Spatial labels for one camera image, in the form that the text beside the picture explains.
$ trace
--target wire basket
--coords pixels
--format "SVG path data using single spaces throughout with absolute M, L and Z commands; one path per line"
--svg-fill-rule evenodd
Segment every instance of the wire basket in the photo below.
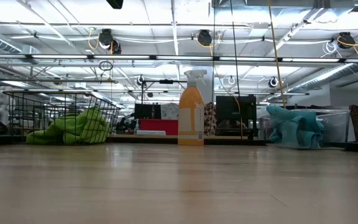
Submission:
M 9 105 L 9 132 L 12 137 L 20 136 L 21 142 L 97 144 L 114 134 L 120 108 L 109 100 L 76 92 L 4 93 L 12 102 Z M 50 97 L 50 101 L 41 101 L 40 96 Z

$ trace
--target wooden floor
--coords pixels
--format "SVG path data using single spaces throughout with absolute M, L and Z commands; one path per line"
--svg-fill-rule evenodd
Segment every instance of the wooden floor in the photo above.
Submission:
M 358 224 L 358 153 L 0 146 L 0 223 Z

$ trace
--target spray bottle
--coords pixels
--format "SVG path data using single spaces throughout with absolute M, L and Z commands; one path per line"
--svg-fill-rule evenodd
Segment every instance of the spray bottle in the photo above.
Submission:
M 197 89 L 197 79 L 203 82 L 206 70 L 190 70 L 187 76 L 187 88 L 179 101 L 178 144 L 186 146 L 204 145 L 204 102 Z

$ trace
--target teal towel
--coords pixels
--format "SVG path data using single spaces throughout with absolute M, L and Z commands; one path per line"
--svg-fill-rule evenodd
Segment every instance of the teal towel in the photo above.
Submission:
M 290 111 L 279 106 L 266 107 L 274 128 L 269 140 L 298 149 L 319 149 L 324 126 L 312 111 Z

